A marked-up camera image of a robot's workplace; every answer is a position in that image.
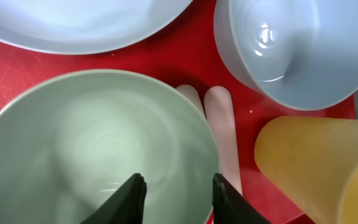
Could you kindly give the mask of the yellow plastic cup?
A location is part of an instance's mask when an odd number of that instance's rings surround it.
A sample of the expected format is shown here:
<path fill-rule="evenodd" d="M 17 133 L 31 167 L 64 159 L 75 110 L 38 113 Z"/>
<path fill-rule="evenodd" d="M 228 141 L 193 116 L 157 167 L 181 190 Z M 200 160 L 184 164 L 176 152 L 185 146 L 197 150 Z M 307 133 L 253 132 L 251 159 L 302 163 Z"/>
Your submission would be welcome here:
<path fill-rule="evenodd" d="M 254 157 L 315 223 L 358 223 L 358 120 L 275 118 L 257 136 Z"/>

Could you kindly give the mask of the light blue bowl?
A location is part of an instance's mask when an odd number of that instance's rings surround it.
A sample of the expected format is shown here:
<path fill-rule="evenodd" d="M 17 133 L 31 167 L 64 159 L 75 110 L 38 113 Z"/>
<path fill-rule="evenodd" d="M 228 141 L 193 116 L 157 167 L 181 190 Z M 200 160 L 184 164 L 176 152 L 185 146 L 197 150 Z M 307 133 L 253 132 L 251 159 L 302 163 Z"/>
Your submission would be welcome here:
<path fill-rule="evenodd" d="M 287 108 L 358 90 L 358 0 L 218 0 L 214 38 L 232 76 Z"/>

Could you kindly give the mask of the green bowl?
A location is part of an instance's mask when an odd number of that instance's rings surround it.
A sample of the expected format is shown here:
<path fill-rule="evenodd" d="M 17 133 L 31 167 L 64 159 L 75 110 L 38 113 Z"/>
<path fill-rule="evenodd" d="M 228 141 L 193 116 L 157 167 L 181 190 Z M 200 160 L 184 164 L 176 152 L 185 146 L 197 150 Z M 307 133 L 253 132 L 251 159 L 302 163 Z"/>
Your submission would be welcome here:
<path fill-rule="evenodd" d="M 138 73 L 68 73 L 0 111 L 0 223 L 80 223 L 135 173 L 143 223 L 206 223 L 219 170 L 202 112 Z"/>

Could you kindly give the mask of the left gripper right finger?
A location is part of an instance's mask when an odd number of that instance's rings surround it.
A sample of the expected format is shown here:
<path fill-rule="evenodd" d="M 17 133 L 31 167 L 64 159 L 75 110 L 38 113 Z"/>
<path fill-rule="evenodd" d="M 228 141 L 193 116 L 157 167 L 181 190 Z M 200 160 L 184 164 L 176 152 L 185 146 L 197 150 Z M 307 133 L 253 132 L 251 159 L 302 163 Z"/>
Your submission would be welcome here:
<path fill-rule="evenodd" d="M 222 175 L 213 177 L 214 224 L 270 224 Z"/>

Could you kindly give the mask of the white plastic fork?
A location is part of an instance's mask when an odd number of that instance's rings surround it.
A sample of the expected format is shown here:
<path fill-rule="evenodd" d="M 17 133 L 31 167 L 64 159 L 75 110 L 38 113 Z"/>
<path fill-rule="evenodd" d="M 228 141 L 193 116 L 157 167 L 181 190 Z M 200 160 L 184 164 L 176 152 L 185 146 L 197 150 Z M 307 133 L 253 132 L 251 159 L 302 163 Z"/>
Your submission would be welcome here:
<path fill-rule="evenodd" d="M 230 92 L 223 86 L 210 88 L 204 96 L 204 109 L 218 144 L 221 173 L 241 194 L 236 125 Z"/>

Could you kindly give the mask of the white plastic spoon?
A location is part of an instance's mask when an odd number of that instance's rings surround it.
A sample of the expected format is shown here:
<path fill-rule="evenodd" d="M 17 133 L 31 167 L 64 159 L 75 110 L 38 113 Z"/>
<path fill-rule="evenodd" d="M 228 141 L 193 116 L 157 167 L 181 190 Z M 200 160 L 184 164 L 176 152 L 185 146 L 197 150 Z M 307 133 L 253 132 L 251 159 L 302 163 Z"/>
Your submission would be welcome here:
<path fill-rule="evenodd" d="M 180 85 L 176 87 L 176 89 L 185 97 L 187 97 L 197 108 L 198 110 L 205 116 L 203 105 L 201 103 L 200 96 L 197 90 L 191 85 Z"/>

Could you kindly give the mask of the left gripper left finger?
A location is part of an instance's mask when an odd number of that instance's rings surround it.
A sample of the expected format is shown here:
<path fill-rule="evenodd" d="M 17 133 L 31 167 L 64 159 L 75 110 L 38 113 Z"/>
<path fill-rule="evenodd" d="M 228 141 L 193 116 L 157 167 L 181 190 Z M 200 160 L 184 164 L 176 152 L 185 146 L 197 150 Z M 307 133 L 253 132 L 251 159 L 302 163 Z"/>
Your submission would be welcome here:
<path fill-rule="evenodd" d="M 142 224 L 146 194 L 144 177 L 135 173 L 80 224 Z"/>

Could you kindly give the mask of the large light blue plate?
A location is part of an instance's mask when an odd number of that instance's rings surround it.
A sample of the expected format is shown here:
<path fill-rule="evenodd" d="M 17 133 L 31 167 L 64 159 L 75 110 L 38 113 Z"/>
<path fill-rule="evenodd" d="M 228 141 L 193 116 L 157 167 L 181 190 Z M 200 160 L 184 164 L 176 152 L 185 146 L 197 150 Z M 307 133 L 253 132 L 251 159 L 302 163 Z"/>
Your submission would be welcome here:
<path fill-rule="evenodd" d="M 48 54 L 109 52 L 140 42 L 192 0 L 0 0 L 0 42 Z"/>

